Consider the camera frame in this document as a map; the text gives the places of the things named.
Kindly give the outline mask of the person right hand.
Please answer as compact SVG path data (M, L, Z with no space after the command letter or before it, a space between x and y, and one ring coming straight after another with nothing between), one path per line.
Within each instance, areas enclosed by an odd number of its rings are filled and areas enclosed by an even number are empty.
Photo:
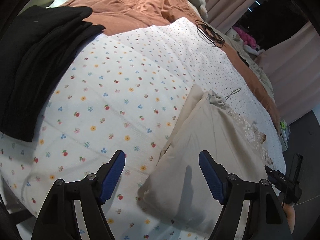
M289 204L283 203L283 210L285 212L287 223L289 225L291 233L293 233L296 222L296 212L294 207Z

